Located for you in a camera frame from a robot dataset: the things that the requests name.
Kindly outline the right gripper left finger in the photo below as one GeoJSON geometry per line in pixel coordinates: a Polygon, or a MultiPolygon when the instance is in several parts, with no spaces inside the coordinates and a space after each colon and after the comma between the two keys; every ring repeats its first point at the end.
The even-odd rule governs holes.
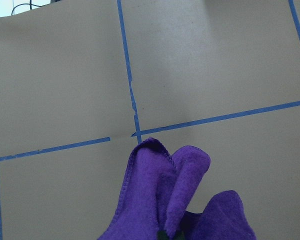
{"type": "Polygon", "coordinates": [[[168,240],[168,235],[164,230],[159,230],[156,233],[157,240],[168,240]]]}

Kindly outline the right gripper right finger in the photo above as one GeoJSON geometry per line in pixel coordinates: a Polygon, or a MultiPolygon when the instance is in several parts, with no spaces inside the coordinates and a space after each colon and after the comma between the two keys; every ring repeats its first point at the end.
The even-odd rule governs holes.
{"type": "Polygon", "coordinates": [[[175,240],[185,240],[185,235],[183,231],[177,231],[175,233],[175,240]]]}

